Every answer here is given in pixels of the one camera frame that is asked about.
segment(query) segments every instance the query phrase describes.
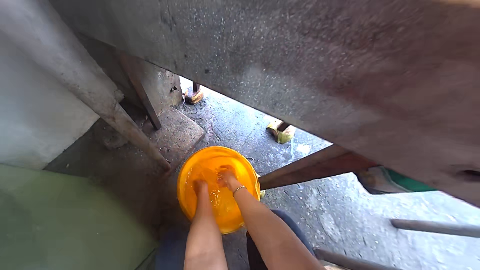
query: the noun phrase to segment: rusty metal bar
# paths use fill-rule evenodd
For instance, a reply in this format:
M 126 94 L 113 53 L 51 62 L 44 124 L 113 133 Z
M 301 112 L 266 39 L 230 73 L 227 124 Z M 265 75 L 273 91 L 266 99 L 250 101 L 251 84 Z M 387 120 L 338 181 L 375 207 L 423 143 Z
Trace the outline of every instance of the rusty metal bar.
M 398 219 L 391 219 L 390 223 L 395 228 L 403 230 L 443 233 L 480 238 L 480 226 L 475 225 Z
M 290 126 L 289 123 L 282 121 L 282 122 L 278 125 L 278 127 L 277 127 L 276 129 L 277 129 L 278 131 L 285 131 L 285 130 L 288 128 L 288 126 Z
M 297 184 L 377 166 L 377 163 L 332 145 L 259 178 L 260 188 Z
M 385 266 L 367 260 L 349 258 L 324 249 L 316 248 L 313 252 L 319 260 L 328 261 L 351 270 L 400 270 L 395 267 Z

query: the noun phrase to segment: green cloth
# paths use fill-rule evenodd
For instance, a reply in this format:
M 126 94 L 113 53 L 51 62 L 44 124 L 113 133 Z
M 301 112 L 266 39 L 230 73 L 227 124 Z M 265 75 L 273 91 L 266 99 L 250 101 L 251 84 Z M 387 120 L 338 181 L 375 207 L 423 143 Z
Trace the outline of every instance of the green cloth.
M 0 268 L 133 270 L 156 242 L 86 178 L 0 164 Z
M 412 192 L 421 192 L 421 191 L 434 191 L 436 189 L 422 183 L 419 181 L 415 181 L 411 178 L 408 178 L 404 175 L 401 175 L 395 171 L 392 171 L 391 169 L 387 169 L 388 175 L 390 176 L 390 179 L 392 179 L 393 182 L 395 182 L 397 185 L 412 191 Z

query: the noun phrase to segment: metal support beam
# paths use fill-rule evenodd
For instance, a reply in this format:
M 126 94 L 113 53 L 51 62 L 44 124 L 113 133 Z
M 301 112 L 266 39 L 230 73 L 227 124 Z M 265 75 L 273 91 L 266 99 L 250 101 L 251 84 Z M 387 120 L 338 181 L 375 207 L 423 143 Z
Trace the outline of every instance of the metal support beam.
M 115 100 L 115 84 L 48 1 L 0 2 L 0 30 L 120 134 L 170 170 L 156 146 Z
M 282 121 L 282 122 L 278 125 L 278 127 L 277 127 L 276 129 L 277 129 L 278 131 L 285 131 L 285 130 L 288 128 L 288 126 L 290 126 L 289 123 Z
M 468 224 L 452 224 L 446 222 L 434 221 L 416 221 L 416 220 L 398 220 L 391 219 L 390 223 L 398 229 L 443 233 L 460 236 L 470 236 L 480 238 L 480 226 Z
M 139 73 L 143 72 L 143 68 L 138 65 L 138 61 L 144 61 L 143 59 L 139 59 L 135 56 L 130 56 L 126 54 L 124 51 L 118 50 L 118 55 L 120 58 L 120 63 L 122 65 L 123 70 L 130 81 L 132 82 L 133 88 L 137 92 L 138 97 L 142 101 L 142 104 L 145 107 L 145 110 L 148 115 L 148 119 L 152 123 L 153 127 L 159 130 L 162 127 L 160 120 L 158 119 L 157 114 L 155 113 L 155 109 L 152 105 L 152 102 L 148 98 L 147 93 L 145 92 L 144 86 L 142 85 L 142 81 L 139 77 Z
M 332 145 L 259 178 L 261 189 L 297 184 L 377 166 L 377 163 Z
M 385 266 L 362 259 L 349 258 L 347 256 L 316 248 L 313 250 L 319 260 L 328 261 L 351 270 L 400 270 L 395 267 Z

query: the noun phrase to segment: dark pants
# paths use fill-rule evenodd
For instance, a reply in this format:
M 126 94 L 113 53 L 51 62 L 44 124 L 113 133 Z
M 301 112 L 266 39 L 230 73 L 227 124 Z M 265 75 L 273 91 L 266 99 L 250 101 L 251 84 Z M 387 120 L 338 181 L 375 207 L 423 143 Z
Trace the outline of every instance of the dark pants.
M 312 246 L 308 243 L 307 238 L 297 226 L 295 221 L 282 210 L 272 210 L 279 218 L 281 218 L 295 233 L 295 235 L 300 239 L 300 241 L 307 247 L 310 253 L 313 255 Z M 247 254 L 248 254 L 248 263 L 250 264 L 250 270 L 267 270 L 267 266 L 258 252 L 257 246 L 253 242 L 253 239 L 247 232 Z
M 308 243 L 305 235 L 297 226 L 295 221 L 285 212 L 281 210 L 272 210 L 279 218 L 281 218 L 302 241 L 307 249 L 313 254 L 312 246 Z M 160 241 L 160 246 L 155 255 L 155 270 L 181 270 L 185 260 L 185 247 L 187 244 L 187 230 L 170 229 L 164 234 Z M 247 232 L 247 253 L 248 263 L 251 270 L 265 270 L 265 266 L 257 246 Z

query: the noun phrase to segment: bracelet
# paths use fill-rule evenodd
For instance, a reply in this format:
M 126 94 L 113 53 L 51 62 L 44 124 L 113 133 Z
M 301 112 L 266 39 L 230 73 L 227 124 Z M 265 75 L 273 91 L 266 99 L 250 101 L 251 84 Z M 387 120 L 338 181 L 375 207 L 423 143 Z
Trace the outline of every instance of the bracelet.
M 232 193 L 232 196 L 235 195 L 235 192 L 237 192 L 239 189 L 246 188 L 244 185 L 237 187 Z

